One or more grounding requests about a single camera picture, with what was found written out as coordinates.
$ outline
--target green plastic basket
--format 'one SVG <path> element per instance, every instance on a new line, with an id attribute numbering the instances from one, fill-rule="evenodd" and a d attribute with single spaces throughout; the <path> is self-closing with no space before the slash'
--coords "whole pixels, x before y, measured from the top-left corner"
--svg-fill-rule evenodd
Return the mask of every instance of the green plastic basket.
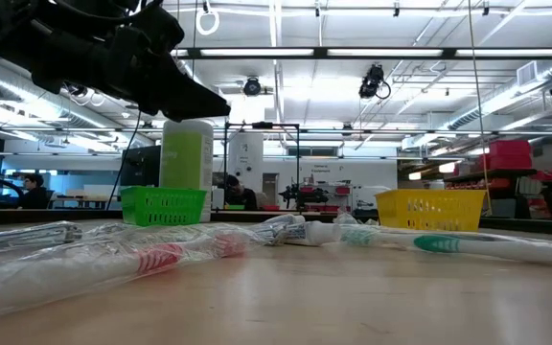
<path id="1" fill-rule="evenodd" d="M 199 223 L 206 191 L 129 187 L 121 191 L 123 221 L 140 226 Z"/>

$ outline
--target yellow plastic basket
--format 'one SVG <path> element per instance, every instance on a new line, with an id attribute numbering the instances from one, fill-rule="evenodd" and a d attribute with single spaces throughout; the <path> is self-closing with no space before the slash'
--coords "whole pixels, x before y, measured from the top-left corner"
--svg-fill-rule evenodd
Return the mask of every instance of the yellow plastic basket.
<path id="1" fill-rule="evenodd" d="M 477 232 L 485 191 L 397 190 L 379 193 L 380 224 L 403 229 Z"/>

